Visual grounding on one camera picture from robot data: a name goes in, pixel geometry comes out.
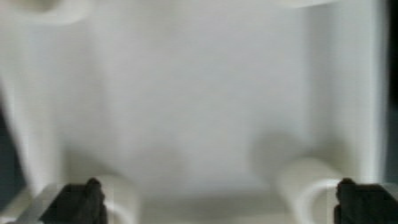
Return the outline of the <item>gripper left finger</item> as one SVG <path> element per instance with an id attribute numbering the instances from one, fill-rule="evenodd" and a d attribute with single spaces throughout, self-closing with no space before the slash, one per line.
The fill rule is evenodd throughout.
<path id="1" fill-rule="evenodd" d="M 68 184 L 40 217 L 44 224 L 109 224 L 102 183 Z"/>

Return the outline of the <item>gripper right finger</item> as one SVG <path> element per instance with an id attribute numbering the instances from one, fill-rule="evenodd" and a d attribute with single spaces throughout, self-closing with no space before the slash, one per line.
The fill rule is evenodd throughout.
<path id="1" fill-rule="evenodd" d="M 358 184 L 344 178 L 337 199 L 335 224 L 398 224 L 398 184 Z"/>

